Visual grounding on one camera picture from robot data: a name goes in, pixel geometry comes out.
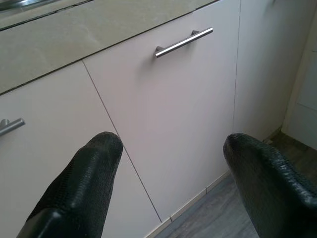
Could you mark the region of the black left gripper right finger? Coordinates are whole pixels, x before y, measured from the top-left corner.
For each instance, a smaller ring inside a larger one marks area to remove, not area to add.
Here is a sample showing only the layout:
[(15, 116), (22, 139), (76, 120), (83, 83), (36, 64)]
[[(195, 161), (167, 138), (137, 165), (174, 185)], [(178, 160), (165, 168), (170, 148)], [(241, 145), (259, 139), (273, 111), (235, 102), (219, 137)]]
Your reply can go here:
[(223, 154), (259, 238), (317, 238), (317, 188), (279, 150), (233, 133)]

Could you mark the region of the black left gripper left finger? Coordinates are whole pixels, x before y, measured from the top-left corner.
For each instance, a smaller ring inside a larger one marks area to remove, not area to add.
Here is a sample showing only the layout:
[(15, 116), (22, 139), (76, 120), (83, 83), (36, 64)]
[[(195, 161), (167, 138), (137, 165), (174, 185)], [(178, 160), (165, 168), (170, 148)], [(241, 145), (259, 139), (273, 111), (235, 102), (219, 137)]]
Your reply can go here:
[(123, 143), (95, 135), (51, 182), (16, 238), (101, 238)]

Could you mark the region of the white tile cabinet plinth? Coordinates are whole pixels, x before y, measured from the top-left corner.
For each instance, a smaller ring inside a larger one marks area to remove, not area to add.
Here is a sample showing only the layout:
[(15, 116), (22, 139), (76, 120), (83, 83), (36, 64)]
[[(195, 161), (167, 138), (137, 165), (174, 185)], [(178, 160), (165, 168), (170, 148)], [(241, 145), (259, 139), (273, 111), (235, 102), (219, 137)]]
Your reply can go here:
[(201, 200), (204, 196), (206, 196), (213, 188), (215, 188), (221, 181), (223, 181), (226, 177), (230, 175), (230, 171), (226, 171), (220, 177), (218, 177), (214, 182), (205, 187), (200, 193), (198, 193), (195, 197), (185, 203), (180, 209), (178, 209), (175, 213), (173, 213), (167, 219), (168, 225), (170, 225), (173, 221), (175, 221), (178, 217), (180, 217), (183, 213), (185, 213), (189, 208), (191, 208), (194, 204), (196, 204), (199, 200)]

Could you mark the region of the white cabinet door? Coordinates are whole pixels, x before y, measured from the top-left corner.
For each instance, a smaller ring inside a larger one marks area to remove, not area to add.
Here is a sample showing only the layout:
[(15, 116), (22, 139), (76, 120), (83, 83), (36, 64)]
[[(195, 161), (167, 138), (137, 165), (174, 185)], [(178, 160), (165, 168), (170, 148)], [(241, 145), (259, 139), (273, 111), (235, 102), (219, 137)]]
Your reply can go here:
[(219, 0), (84, 60), (162, 220), (228, 169), (222, 145), (233, 129), (240, 3)]
[[(81, 62), (0, 96), (0, 238), (16, 238), (49, 184), (92, 137), (114, 127)], [(145, 238), (160, 220), (122, 154), (102, 238)]]

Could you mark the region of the white cabinet filler panel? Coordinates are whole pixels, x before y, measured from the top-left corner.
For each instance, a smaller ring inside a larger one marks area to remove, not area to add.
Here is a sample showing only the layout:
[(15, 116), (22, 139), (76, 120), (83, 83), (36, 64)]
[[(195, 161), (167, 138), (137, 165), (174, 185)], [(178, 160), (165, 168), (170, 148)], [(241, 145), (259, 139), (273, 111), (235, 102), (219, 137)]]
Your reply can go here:
[(317, 0), (241, 0), (234, 131), (264, 140), (284, 121)]

